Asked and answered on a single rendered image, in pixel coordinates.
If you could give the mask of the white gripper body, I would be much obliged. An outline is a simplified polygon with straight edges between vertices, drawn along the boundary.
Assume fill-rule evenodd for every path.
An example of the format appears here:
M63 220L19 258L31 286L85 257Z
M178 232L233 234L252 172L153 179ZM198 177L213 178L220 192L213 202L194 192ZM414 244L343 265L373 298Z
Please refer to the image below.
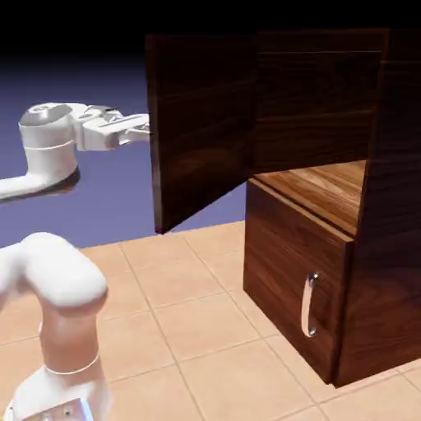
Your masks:
M118 134L120 146L133 142L150 142L150 116L148 113L125 116L118 122L123 125L122 131Z

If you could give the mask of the dark wood cabinet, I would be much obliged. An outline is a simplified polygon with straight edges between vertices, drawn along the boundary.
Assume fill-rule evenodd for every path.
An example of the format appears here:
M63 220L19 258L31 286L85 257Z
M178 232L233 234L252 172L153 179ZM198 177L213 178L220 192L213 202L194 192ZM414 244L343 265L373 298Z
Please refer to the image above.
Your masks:
M421 29L257 34L250 178L354 240L337 383L421 358Z

